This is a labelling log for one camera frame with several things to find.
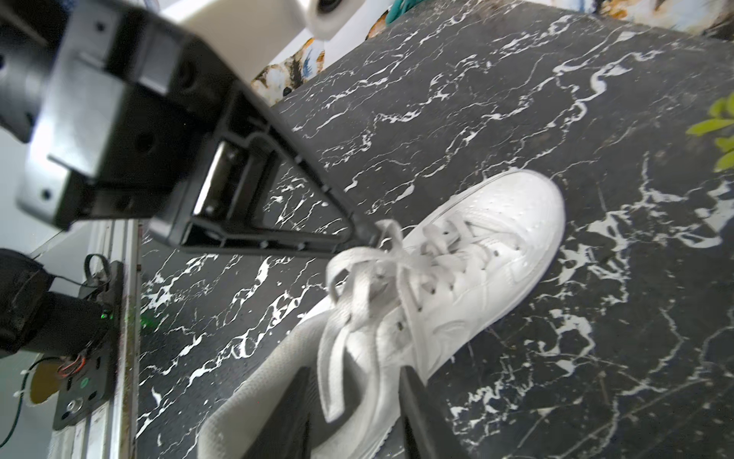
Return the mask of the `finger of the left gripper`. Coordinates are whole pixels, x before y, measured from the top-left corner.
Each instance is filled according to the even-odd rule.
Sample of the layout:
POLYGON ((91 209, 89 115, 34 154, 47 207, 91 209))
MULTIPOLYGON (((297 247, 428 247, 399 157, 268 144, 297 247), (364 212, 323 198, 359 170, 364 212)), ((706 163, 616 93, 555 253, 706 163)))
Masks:
POLYGON ((200 217, 177 222, 154 217, 149 220, 148 229, 154 239, 162 244, 193 254, 331 258, 359 244, 359 239, 351 233, 339 236, 254 229, 200 217))
POLYGON ((281 168, 301 177, 308 189, 343 222, 341 233, 359 239, 358 246, 376 246, 380 230, 364 216, 336 182, 298 141, 290 128, 245 86, 229 101, 229 140, 242 159, 229 207, 229 222, 247 228, 302 231, 277 228, 265 222, 266 205, 281 168))

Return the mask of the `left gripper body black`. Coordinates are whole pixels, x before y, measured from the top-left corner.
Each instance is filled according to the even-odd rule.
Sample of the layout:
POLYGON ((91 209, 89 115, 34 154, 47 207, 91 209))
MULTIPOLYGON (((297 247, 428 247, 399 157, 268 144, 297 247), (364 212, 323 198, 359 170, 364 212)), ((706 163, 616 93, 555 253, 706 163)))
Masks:
POLYGON ((63 230, 92 219, 229 222, 242 169, 229 101, 248 87, 203 40, 120 1, 83 1, 38 70, 24 212, 63 230))

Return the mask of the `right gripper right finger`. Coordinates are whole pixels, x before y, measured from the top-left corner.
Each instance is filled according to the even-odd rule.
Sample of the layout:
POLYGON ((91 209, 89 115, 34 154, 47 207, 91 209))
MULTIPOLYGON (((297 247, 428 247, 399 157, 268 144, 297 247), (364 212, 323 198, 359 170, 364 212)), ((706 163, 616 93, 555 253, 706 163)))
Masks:
POLYGON ((412 366, 399 373, 399 406, 407 458, 469 458, 412 366))

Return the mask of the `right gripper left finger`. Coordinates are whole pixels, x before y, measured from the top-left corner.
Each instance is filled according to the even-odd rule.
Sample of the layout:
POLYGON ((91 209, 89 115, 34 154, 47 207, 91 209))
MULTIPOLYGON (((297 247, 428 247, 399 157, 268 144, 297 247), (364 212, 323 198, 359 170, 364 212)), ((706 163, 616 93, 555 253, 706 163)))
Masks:
POLYGON ((310 458, 312 413, 313 369, 301 367, 243 458, 310 458))

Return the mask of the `white sneaker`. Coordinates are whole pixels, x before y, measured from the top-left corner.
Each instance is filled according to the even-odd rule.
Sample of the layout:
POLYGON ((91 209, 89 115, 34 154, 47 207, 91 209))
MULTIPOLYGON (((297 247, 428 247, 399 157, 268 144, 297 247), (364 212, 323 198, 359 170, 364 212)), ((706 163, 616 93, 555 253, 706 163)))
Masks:
POLYGON ((399 372, 431 378, 518 306, 554 261, 564 199, 531 170, 453 196, 410 233, 378 227, 388 249, 353 248, 327 265, 328 294, 204 422, 201 458, 241 458, 299 369, 315 371, 315 458, 372 458, 399 420, 399 372))

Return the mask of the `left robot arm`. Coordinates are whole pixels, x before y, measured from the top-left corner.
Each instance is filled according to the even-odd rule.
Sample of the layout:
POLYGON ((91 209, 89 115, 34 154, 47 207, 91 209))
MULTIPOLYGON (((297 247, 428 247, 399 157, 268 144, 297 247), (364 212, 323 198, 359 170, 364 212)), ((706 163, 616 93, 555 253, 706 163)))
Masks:
POLYGON ((189 252, 306 257, 378 239, 221 52, 123 1, 2 3, 1 125, 30 147, 15 234, 143 218, 189 252), (266 222, 284 164, 342 231, 266 222))

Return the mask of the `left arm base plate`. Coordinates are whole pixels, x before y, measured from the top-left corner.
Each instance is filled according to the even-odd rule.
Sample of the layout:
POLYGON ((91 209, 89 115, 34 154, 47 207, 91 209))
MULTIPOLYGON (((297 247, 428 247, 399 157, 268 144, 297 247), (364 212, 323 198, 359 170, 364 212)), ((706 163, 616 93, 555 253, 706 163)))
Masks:
POLYGON ((113 261, 110 271, 100 272, 99 287, 82 298, 101 307, 93 315, 94 325, 85 327, 93 335, 80 350, 80 363, 60 377, 53 430, 61 431, 87 418, 114 395, 118 372, 120 319, 124 264, 113 261))

